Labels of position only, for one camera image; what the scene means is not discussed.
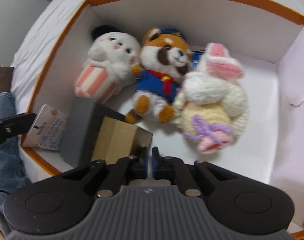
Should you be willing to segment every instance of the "small brown box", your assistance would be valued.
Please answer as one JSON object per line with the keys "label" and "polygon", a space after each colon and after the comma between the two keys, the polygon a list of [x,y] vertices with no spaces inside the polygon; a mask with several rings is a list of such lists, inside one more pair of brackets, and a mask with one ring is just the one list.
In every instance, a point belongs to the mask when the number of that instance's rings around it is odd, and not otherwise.
{"label": "small brown box", "polygon": [[119,158],[139,155],[149,147],[153,134],[136,125],[105,117],[95,143],[91,161],[105,160],[114,164]]}

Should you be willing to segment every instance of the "purple bow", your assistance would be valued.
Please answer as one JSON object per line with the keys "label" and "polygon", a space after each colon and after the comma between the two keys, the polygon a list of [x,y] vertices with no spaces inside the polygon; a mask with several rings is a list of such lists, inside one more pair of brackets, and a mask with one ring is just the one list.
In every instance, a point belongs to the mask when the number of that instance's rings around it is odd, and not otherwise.
{"label": "purple bow", "polygon": [[196,130],[197,135],[192,135],[192,134],[188,134],[188,133],[184,133],[184,135],[187,138],[194,140],[194,141],[199,141],[203,137],[209,136],[216,143],[222,144],[222,142],[218,138],[215,137],[213,132],[223,131],[225,133],[233,133],[233,129],[231,127],[229,127],[228,125],[226,125],[226,124],[209,124],[208,122],[203,120],[203,118],[198,114],[195,114],[192,117],[192,125],[193,125],[194,129]]}

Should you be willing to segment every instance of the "red panda face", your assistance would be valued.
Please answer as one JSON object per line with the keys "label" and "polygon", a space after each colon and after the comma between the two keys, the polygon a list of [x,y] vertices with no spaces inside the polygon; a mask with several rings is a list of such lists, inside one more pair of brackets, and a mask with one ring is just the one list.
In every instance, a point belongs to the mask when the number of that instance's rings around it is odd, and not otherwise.
{"label": "red panda face", "polygon": [[149,36],[145,36],[141,64],[145,69],[167,74],[180,83],[191,70],[192,52],[182,38],[158,31],[152,29],[146,34]]}

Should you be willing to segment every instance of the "blue denim pants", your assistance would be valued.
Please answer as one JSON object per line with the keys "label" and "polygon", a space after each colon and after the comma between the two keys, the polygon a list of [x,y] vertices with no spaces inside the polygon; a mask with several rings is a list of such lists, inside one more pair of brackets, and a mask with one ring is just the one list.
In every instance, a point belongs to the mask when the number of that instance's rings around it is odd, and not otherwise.
{"label": "blue denim pants", "polygon": [[[15,98],[10,93],[0,94],[0,119],[16,114]],[[29,183],[23,175],[19,157],[18,138],[14,136],[0,145],[0,213],[8,193]]]}

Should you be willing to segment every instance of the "metal screw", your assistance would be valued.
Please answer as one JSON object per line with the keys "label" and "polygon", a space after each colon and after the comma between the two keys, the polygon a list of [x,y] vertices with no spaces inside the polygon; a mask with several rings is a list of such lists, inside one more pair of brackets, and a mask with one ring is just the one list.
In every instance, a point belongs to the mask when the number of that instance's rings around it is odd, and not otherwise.
{"label": "metal screw", "polygon": [[147,194],[151,194],[153,192],[153,189],[147,188],[147,189],[144,190],[144,192],[147,193]]}
{"label": "metal screw", "polygon": [[109,189],[99,190],[97,193],[98,197],[111,197],[113,196],[113,192]]}
{"label": "metal screw", "polygon": [[185,191],[185,195],[188,197],[199,197],[201,195],[201,191],[196,188],[189,188]]}

